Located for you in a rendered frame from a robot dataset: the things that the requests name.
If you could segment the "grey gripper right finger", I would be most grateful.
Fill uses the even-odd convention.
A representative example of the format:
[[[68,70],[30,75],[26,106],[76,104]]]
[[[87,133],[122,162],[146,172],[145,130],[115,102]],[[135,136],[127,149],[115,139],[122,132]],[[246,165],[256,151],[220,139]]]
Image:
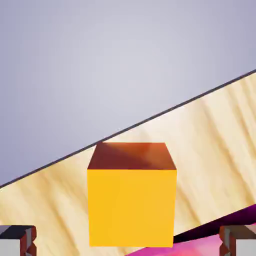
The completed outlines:
[[[219,256],[256,256],[256,224],[221,226],[219,238]]]

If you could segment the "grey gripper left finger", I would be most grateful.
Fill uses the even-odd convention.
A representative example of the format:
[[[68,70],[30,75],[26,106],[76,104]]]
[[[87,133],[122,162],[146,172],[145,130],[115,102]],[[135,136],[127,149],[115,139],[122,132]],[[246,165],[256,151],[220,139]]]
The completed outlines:
[[[0,256],[37,256],[34,225],[0,225]]]

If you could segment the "small yellow cube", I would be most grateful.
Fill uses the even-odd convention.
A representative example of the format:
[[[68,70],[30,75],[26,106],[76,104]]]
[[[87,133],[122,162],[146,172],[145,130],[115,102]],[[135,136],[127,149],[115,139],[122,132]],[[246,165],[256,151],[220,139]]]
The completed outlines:
[[[99,143],[87,168],[89,245],[171,247],[176,184],[165,143]]]

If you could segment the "large pink box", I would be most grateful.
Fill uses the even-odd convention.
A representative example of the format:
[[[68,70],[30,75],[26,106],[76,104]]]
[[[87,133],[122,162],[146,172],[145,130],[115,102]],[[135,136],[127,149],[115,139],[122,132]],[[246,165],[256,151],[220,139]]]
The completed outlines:
[[[221,226],[256,224],[256,204],[174,237],[173,247],[146,247],[126,256],[220,256]]]

